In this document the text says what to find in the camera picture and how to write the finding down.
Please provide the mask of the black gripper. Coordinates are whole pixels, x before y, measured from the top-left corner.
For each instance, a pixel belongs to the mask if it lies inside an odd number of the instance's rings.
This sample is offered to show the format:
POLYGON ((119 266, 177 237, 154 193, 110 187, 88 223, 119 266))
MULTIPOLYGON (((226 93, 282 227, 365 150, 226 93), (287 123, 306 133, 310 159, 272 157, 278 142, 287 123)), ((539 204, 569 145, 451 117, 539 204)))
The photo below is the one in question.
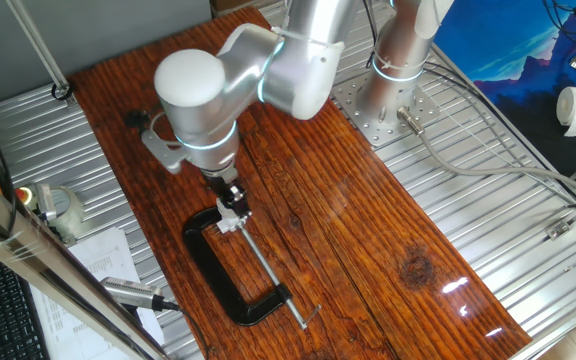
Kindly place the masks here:
POLYGON ((240 186, 236 169, 220 172, 204 172, 208 187, 217 195, 216 205, 220 213, 235 213, 241 220, 251 217, 245 189, 240 186))

